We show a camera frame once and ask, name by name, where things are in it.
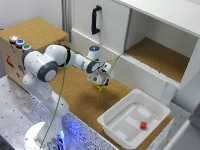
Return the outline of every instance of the white robotic arm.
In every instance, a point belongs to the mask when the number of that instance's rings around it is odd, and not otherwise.
[[[98,46],[89,48],[87,58],[75,54],[69,47],[60,45],[50,45],[47,47],[44,54],[33,50],[23,49],[22,61],[27,74],[23,78],[23,83],[26,89],[31,94],[31,97],[39,100],[49,111],[46,116],[45,124],[37,133],[35,141],[37,146],[40,146],[44,139],[45,133],[53,118],[56,104],[59,96],[52,91],[48,82],[52,81],[57,74],[59,67],[63,67],[66,61],[66,67],[74,66],[88,73],[87,79],[99,85],[107,85],[110,78],[113,78],[114,73],[111,72],[111,65],[103,61],[101,49]],[[57,137],[60,137],[63,130],[62,116],[68,112],[69,106],[64,99],[60,99],[57,113],[52,126],[46,136],[43,144],[43,149],[50,149],[49,144],[55,142]],[[60,149],[66,149],[64,139]]]

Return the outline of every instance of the cabinet handle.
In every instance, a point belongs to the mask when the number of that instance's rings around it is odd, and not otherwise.
[[[100,29],[96,27],[97,22],[97,11],[102,10],[101,6],[96,6],[92,11],[92,34],[97,34],[100,32]]]

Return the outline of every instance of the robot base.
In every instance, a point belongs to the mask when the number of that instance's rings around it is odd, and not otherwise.
[[[38,124],[35,124],[34,126],[32,126],[25,134],[24,137],[24,149],[25,150],[39,150],[40,146],[38,146],[38,144],[36,143],[37,141],[35,141],[35,137],[37,136],[38,132],[40,131],[40,129],[42,128],[42,126],[44,125],[44,122],[40,122]]]

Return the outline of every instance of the yellow object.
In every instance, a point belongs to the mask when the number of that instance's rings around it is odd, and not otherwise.
[[[98,86],[97,86],[97,90],[98,90],[99,92],[103,91],[103,85],[98,85]]]

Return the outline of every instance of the wooden shelf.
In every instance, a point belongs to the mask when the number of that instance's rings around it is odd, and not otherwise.
[[[149,38],[144,38],[125,53],[178,82],[181,82],[190,60]]]

